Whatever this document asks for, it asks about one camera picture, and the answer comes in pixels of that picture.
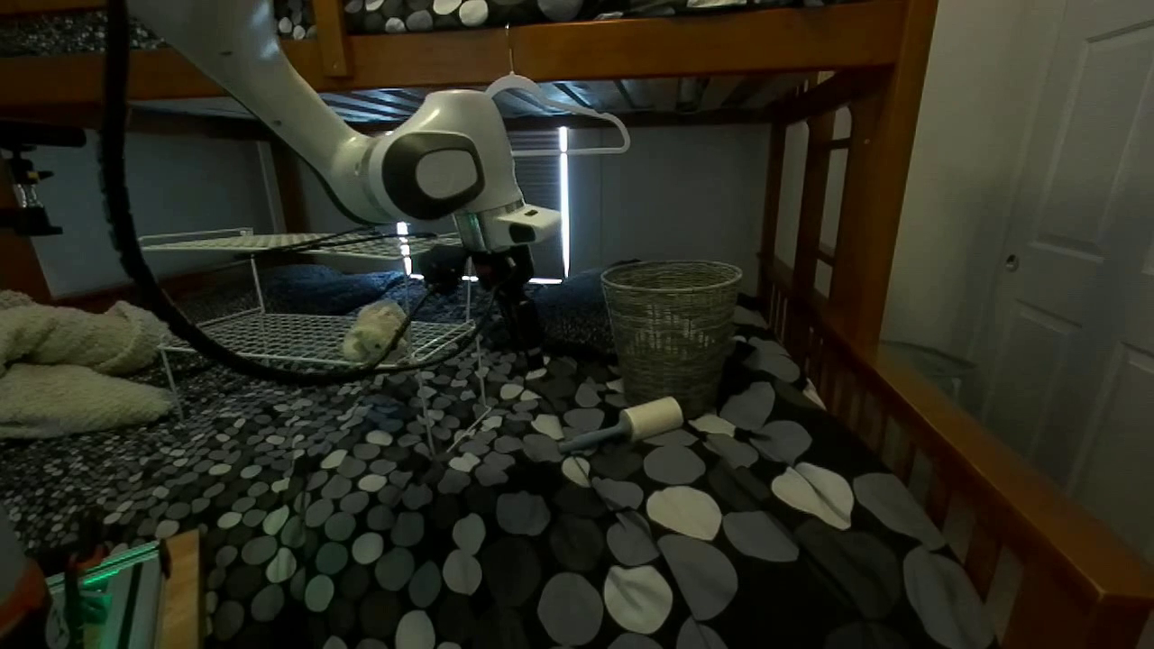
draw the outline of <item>wooden bed frame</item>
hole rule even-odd
[[[4,16],[100,9],[17,0]],[[1154,610],[1154,570],[1015,457],[952,400],[880,349],[933,0],[861,0],[820,11],[747,11],[519,25],[424,36],[348,36],[342,3],[313,0],[317,36],[294,44],[320,90],[485,87],[533,78],[814,72],[777,100],[765,181],[761,291],[831,411],[889,457],[944,522],[952,548],[1002,623],[1008,646],[1136,646]],[[4,117],[94,117],[97,58],[0,58]],[[176,56],[135,58],[135,99],[216,94]],[[835,136],[835,112],[852,135]],[[781,263],[787,130],[807,126],[794,263]],[[835,152],[848,156],[838,248],[824,247]]]

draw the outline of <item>fabric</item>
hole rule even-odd
[[[109,511],[116,542],[202,530],[206,646],[807,649],[968,629],[952,554],[761,349],[743,330],[710,417],[580,457],[561,441],[623,406],[603,358],[478,349],[324,391],[211,369],[180,380],[189,417],[0,444],[0,498],[35,553],[70,543],[75,507]],[[787,474],[848,530],[777,498]]]
[[[65,438],[154,422],[168,391],[116,374],[154,360],[163,325],[130,302],[105,315],[0,291],[0,438]]]

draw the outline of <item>mattress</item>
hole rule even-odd
[[[538,298],[580,333],[549,360],[461,348],[324,391],[176,360],[184,417],[0,444],[4,507],[44,562],[85,511],[123,543],[202,530],[206,646],[993,643],[938,527],[753,315],[716,416],[568,457],[623,393],[597,298]]]

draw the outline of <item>white cylinder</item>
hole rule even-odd
[[[623,406],[621,417],[633,426],[635,441],[671,432],[687,422],[682,405],[676,397]]]
[[[354,364],[385,360],[385,349],[400,336],[400,330],[406,330],[406,312],[398,302],[367,302],[360,308],[356,321],[341,343],[341,355]]]

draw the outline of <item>bunk bed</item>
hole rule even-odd
[[[4,3],[0,19],[85,9],[97,0]],[[300,72],[348,117],[389,122],[428,87],[485,87],[522,72],[561,100],[606,105],[635,122],[770,122],[761,298],[827,406],[952,530],[952,553],[978,590],[1008,610],[1002,646],[1136,646],[1154,610],[1154,570],[880,349],[930,0],[409,36],[356,36],[348,25],[341,0],[313,0],[313,36],[288,44]],[[0,78],[0,120],[97,117],[94,56],[0,58]],[[638,100],[646,90],[665,90],[665,100]],[[212,94],[171,50],[135,58],[135,100],[195,105]],[[787,242],[794,263],[782,263],[787,130],[799,126],[807,135],[801,224]],[[824,238],[835,156],[848,156],[838,247]]]

